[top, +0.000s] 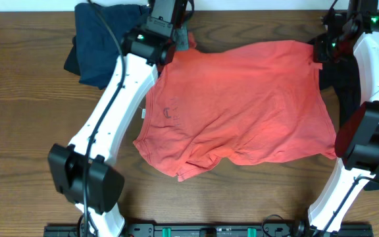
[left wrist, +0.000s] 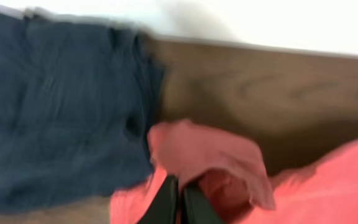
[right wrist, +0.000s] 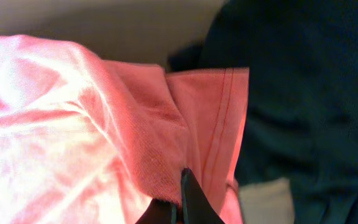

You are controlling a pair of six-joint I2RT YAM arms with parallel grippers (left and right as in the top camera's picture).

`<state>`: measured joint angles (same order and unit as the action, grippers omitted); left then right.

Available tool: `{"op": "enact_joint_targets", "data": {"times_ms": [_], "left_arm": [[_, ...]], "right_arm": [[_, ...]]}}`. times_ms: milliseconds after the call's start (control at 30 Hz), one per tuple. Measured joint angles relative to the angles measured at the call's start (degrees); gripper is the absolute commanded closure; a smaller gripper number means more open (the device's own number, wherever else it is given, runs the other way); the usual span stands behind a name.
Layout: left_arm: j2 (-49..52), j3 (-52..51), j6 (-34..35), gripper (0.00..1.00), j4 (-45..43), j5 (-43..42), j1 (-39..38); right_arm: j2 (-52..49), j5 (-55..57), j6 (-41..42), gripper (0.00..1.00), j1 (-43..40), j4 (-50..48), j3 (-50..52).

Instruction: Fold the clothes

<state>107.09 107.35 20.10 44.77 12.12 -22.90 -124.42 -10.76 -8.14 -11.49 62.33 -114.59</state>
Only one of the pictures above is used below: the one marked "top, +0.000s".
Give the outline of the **red t-shirt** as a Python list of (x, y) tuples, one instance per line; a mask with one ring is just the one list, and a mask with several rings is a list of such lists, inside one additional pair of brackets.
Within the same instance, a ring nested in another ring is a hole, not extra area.
[(145, 97), (134, 145), (179, 181), (235, 165), (334, 159), (334, 126), (319, 90), (313, 47), (267, 41), (222, 53), (177, 52)]

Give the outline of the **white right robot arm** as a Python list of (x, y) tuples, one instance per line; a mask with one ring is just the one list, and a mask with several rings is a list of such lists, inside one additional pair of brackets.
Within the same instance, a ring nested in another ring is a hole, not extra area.
[(354, 56), (359, 69), (360, 107), (339, 129), (336, 165), (307, 218), (292, 236), (372, 236), (369, 224), (344, 224), (343, 217), (369, 183), (379, 185), (379, 14), (336, 13), (322, 20), (327, 32), (317, 37), (316, 62)]

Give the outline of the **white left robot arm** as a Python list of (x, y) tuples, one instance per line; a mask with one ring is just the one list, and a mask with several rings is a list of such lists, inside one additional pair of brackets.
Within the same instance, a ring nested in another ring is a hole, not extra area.
[(81, 212), (77, 224), (48, 225), (45, 236), (120, 236), (126, 221), (118, 207), (124, 177), (115, 170), (124, 133), (138, 105), (175, 51), (187, 50), (186, 26), (163, 36), (142, 26), (124, 37), (123, 54), (101, 99), (64, 147), (54, 144), (47, 160), (56, 191)]

